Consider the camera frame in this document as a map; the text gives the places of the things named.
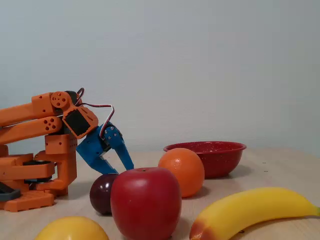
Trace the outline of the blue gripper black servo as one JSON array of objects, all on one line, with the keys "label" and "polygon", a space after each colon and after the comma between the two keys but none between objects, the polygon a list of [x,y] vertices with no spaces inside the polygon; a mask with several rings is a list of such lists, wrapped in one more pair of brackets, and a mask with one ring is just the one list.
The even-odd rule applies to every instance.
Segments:
[{"label": "blue gripper black servo", "polygon": [[102,126],[98,126],[85,137],[77,146],[77,153],[95,171],[103,175],[118,174],[104,158],[104,154],[112,148],[126,170],[134,169],[134,163],[118,128],[113,124],[108,124],[103,132],[104,138],[100,137],[101,128]]}]

